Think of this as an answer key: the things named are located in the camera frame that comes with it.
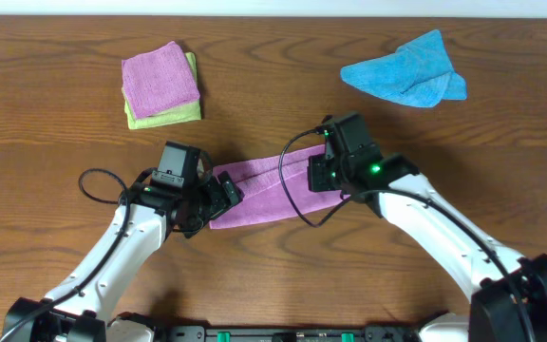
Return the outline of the purple microfiber cloth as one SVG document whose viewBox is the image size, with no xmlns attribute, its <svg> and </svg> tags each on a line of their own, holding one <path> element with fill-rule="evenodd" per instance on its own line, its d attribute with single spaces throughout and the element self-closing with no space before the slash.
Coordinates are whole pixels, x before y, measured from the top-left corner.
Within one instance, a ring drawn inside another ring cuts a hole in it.
<svg viewBox="0 0 547 342">
<path fill-rule="evenodd" d="M 210 222 L 213 230 L 269 223 L 331 208 L 341 202 L 338 191 L 315 193 L 309 190 L 309 157 L 323 153 L 323 144 L 300 149 L 284 156 L 278 166 L 277 156 L 239 161 L 214 168 L 214 174 L 227 171 L 242 191 L 243 201 Z"/>
</svg>

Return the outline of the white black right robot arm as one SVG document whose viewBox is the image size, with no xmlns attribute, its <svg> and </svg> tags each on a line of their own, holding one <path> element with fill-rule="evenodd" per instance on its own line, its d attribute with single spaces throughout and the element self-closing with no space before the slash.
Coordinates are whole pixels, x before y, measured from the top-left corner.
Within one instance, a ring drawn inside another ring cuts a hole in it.
<svg viewBox="0 0 547 342">
<path fill-rule="evenodd" d="M 547 341 L 547 255 L 527 258 L 486 234 L 446 201 L 402 155 L 376 146 L 327 147 L 309 159 L 312 191 L 346 201 L 411 236 L 467 297 L 467 316 L 444 313 L 417 331 L 422 341 Z"/>
</svg>

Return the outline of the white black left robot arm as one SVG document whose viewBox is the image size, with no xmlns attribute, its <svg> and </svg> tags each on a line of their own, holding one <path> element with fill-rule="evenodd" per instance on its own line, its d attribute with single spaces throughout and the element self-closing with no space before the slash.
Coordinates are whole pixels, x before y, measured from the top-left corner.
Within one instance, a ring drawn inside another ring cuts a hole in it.
<svg viewBox="0 0 547 342">
<path fill-rule="evenodd" d="M 226 172 L 188 188 L 171 186 L 154 168 L 123 186 L 108 228 L 75 270 L 41 300 L 19 298 L 9 309 L 3 341 L 164 341 L 165 327 L 136 313 L 113 311 L 143 263 L 172 233 L 191 238 L 240 204 Z"/>
</svg>

